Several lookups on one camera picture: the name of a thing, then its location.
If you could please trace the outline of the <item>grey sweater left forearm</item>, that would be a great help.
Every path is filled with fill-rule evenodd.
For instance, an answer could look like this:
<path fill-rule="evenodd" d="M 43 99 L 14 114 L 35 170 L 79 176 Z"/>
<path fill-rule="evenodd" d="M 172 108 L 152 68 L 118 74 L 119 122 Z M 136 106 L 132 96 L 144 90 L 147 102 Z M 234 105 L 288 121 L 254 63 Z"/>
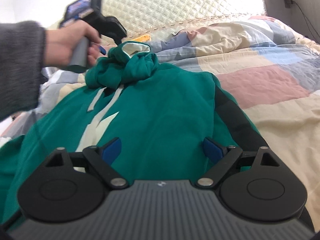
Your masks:
<path fill-rule="evenodd" d="M 34 21 L 1 24 L 1 120 L 38 106 L 45 42 Z"/>

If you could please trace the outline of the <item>left hand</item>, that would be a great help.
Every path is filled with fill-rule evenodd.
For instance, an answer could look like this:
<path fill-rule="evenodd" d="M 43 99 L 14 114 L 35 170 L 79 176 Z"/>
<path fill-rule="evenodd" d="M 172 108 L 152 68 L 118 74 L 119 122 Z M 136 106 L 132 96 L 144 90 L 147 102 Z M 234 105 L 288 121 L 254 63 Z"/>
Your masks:
<path fill-rule="evenodd" d="M 85 52 L 87 62 L 90 66 L 95 65 L 100 56 L 99 33 L 88 23 L 78 20 L 67 27 L 46 31 L 44 66 L 65 68 L 71 60 L 74 49 L 84 37 L 92 42 Z"/>

